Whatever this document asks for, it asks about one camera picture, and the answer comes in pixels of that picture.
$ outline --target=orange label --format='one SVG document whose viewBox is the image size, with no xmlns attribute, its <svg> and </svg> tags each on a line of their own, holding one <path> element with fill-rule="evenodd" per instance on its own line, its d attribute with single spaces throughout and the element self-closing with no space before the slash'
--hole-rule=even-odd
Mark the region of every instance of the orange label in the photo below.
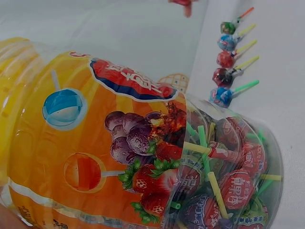
<svg viewBox="0 0 305 229">
<path fill-rule="evenodd" d="M 183 94 L 67 52 L 38 76 L 10 146 L 12 200 L 41 228 L 159 228 L 178 183 Z"/>
</svg>

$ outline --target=white wall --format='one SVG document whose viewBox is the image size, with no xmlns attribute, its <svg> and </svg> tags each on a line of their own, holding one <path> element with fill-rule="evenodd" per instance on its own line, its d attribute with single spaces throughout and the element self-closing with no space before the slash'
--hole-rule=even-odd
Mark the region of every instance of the white wall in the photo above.
<svg viewBox="0 0 305 229">
<path fill-rule="evenodd" d="M 0 40 L 23 36 L 123 64 L 154 80 L 191 74 L 208 0 L 0 0 Z"/>
</svg>

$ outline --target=orange lollipop stick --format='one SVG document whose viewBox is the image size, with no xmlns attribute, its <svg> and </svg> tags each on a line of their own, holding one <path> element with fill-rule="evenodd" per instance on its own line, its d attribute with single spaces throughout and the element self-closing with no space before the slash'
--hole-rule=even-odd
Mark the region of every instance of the orange lollipop stick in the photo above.
<svg viewBox="0 0 305 229">
<path fill-rule="evenodd" d="M 250 9 L 248 9 L 245 13 L 243 13 L 241 16 L 239 16 L 239 18 L 243 18 L 244 16 L 246 16 L 248 13 L 250 13 L 251 11 L 254 10 L 254 7 L 251 7 Z"/>
</svg>

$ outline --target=blue lollipop graphic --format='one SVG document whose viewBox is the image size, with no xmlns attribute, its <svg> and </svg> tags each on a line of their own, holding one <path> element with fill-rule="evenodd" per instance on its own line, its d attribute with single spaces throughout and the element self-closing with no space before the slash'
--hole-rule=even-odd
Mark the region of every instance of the blue lollipop graphic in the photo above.
<svg viewBox="0 0 305 229">
<path fill-rule="evenodd" d="M 42 115 L 54 129 L 68 131 L 77 127 L 88 111 L 86 99 L 74 88 L 60 89 L 55 70 L 51 71 L 55 92 L 44 101 Z"/>
</svg>

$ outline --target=white surface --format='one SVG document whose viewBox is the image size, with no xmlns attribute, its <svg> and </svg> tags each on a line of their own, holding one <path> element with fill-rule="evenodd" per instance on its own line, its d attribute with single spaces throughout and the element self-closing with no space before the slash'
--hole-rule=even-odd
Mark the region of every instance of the white surface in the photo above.
<svg viewBox="0 0 305 229">
<path fill-rule="evenodd" d="M 22 36 L 144 72 L 191 74 L 207 0 L 193 16 L 167 0 L 0 0 L 0 40 Z"/>
<path fill-rule="evenodd" d="M 216 41 L 220 23 L 233 19 L 237 0 L 214 0 L 208 8 L 188 91 L 208 99 L 216 85 L 212 81 L 217 54 Z M 230 106 L 235 112 L 264 120 L 277 138 L 284 160 L 284 192 L 273 229 L 303 229 L 305 212 L 305 92 L 303 0 L 243 0 L 239 12 L 254 6 L 255 10 L 239 30 L 251 23 L 257 27 L 238 45 L 258 39 L 258 43 L 238 61 L 242 63 L 255 55 L 260 59 L 238 77 L 234 87 L 259 79 L 260 84 L 235 98 Z"/>
</svg>

